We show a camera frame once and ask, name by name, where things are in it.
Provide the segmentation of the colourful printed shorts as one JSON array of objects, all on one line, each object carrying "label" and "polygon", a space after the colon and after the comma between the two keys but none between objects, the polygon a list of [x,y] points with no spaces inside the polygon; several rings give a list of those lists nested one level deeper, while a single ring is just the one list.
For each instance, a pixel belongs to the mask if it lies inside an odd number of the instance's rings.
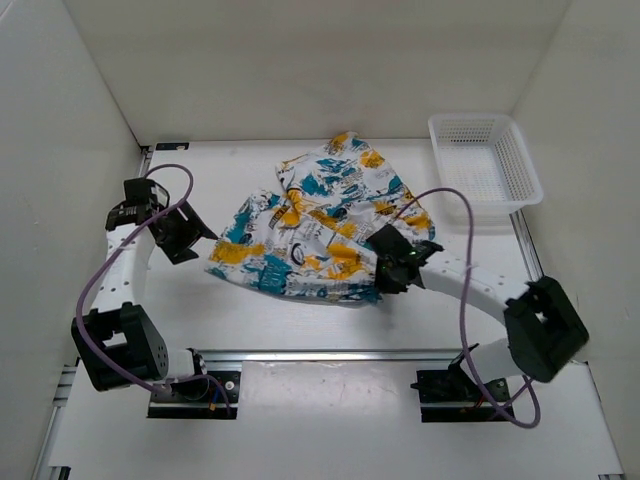
[{"label": "colourful printed shorts", "polygon": [[412,244],[436,237],[430,214],[355,132],[279,163],[275,173],[279,191],[250,194],[216,241],[208,274],[280,298],[375,304],[368,238],[388,223]]}]

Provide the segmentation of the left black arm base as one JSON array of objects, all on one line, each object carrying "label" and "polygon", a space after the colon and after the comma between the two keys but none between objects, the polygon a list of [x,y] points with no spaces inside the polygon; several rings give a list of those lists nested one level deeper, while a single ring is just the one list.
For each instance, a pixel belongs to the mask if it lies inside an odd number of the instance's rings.
[{"label": "left black arm base", "polygon": [[223,387],[227,401],[210,380],[188,381],[172,387],[168,394],[152,394],[147,417],[166,420],[236,420],[242,386],[242,363],[205,358],[205,365],[207,373]]}]

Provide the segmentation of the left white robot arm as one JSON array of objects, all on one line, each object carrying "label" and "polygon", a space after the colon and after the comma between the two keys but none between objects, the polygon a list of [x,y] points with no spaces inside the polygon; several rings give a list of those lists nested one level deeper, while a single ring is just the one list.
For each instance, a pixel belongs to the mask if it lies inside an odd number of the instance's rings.
[{"label": "left white robot arm", "polygon": [[156,181],[124,183],[125,198],[108,213],[108,253],[91,306],[81,307],[71,335],[93,387],[109,391],[167,383],[186,399],[206,395],[210,377],[193,348],[171,350],[142,306],[149,260],[160,250],[173,265],[197,259],[194,245],[215,234],[187,202],[177,208]]}]

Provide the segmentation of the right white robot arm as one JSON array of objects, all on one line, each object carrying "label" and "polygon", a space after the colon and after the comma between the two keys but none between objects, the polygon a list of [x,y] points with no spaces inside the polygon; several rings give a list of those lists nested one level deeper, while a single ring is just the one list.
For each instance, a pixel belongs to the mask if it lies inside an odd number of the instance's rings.
[{"label": "right white robot arm", "polygon": [[468,346],[461,367],[449,375],[460,399],[477,396],[485,384],[524,375],[551,382],[589,341],[589,333],[560,283],[548,276],[536,281],[509,279],[446,252],[431,241],[412,244],[395,227],[371,235],[377,256],[375,286],[399,294],[415,285],[460,301],[460,315],[472,306],[501,324],[506,336]]}]

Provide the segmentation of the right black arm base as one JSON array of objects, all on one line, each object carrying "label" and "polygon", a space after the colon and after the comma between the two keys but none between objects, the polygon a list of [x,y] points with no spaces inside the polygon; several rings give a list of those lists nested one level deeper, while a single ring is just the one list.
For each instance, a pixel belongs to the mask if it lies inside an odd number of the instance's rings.
[{"label": "right black arm base", "polygon": [[411,388],[418,392],[422,423],[505,422],[477,386],[454,387],[447,370],[418,370]]}]

